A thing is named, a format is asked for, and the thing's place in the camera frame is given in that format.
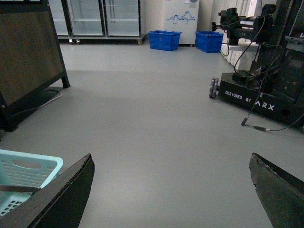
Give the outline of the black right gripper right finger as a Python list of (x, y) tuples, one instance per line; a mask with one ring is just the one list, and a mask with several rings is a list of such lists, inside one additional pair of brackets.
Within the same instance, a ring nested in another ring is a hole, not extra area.
[(304, 226), (304, 182), (253, 153), (249, 162), (257, 196), (274, 228)]

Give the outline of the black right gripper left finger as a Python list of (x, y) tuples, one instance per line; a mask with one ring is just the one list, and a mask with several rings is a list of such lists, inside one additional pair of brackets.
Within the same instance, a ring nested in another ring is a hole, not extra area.
[(91, 154), (85, 155), (43, 188), (1, 185), (2, 191), (30, 192), (30, 198), (0, 219), (2, 228), (77, 228), (95, 173)]

